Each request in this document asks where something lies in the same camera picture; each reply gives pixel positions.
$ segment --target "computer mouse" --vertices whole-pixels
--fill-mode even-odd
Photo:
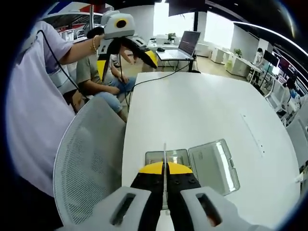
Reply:
[[[164,52],[164,51],[165,51],[165,49],[164,49],[164,48],[159,47],[159,48],[157,48],[157,51],[158,51],[158,52]]]

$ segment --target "potted plant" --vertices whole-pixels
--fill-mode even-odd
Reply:
[[[176,35],[175,35],[175,33],[169,33],[168,34],[168,40],[171,42],[171,43],[173,43],[174,42],[174,37],[175,37]]]
[[[234,54],[237,55],[237,56],[240,57],[240,58],[241,58],[242,55],[243,55],[241,49],[234,49]]]

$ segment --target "laptop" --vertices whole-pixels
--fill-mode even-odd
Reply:
[[[193,53],[196,49],[200,32],[185,31],[176,50],[165,50],[157,55],[162,61],[167,60],[193,60]]]

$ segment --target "bracelet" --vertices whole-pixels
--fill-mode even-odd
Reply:
[[[98,50],[98,48],[96,48],[96,46],[95,46],[95,40],[96,40],[97,37],[98,37],[98,35],[94,36],[93,41],[92,41],[93,44],[92,44],[91,49],[93,50],[94,53]]]

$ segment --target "laptop screen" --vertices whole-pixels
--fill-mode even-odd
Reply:
[[[184,31],[183,37],[179,45],[179,49],[192,56],[196,48],[197,42],[199,40],[199,37],[200,37],[200,32]]]

